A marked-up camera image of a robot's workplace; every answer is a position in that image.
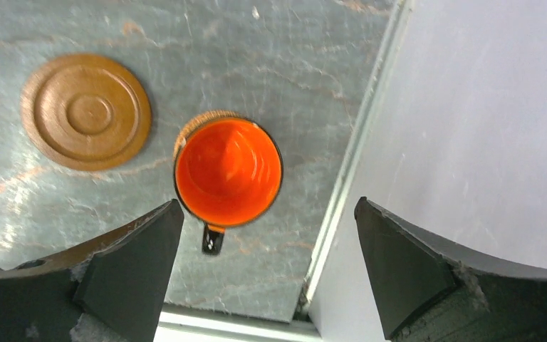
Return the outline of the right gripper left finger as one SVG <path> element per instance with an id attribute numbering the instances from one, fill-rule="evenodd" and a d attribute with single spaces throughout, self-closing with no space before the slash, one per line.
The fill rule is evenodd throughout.
<path id="1" fill-rule="evenodd" d="M 179 246 L 175 199 L 64 251 L 0 269 L 0 341 L 151 341 Z"/>

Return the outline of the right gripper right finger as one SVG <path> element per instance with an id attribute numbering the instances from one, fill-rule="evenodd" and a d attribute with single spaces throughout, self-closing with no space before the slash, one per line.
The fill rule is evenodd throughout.
<path id="1" fill-rule="evenodd" d="M 500 259 L 361 197 L 358 239 L 389 341 L 547 341 L 547 269 Z"/>

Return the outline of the orange mug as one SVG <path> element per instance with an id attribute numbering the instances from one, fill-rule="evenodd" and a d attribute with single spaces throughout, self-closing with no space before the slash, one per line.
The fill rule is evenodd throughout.
<path id="1" fill-rule="evenodd" d="M 216 256 L 226 230 L 261 217 L 283 182 L 283 158 L 271 135 L 240 116 L 197 128 L 173 160 L 182 206 L 203 223 L 202 253 Z"/>

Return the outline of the woven rattan coaster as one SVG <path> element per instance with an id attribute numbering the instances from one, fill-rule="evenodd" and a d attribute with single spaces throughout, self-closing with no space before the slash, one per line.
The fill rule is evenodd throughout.
<path id="1" fill-rule="evenodd" d="M 231 110 L 208 110 L 193 117 L 179 132 L 172 153 L 172 159 L 175 160 L 178 152 L 186 144 L 187 138 L 199 127 L 206 123 L 220 118 L 239 118 L 241 115 Z"/>

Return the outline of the wooden coaster five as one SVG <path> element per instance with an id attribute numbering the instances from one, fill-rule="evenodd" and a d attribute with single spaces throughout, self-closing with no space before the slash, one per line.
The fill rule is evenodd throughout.
<path id="1" fill-rule="evenodd" d="M 152 127 L 147 92 L 111 58 L 58 56 L 37 68 L 21 89 L 21 122 L 35 147 L 55 163 L 98 171 L 141 151 Z"/>

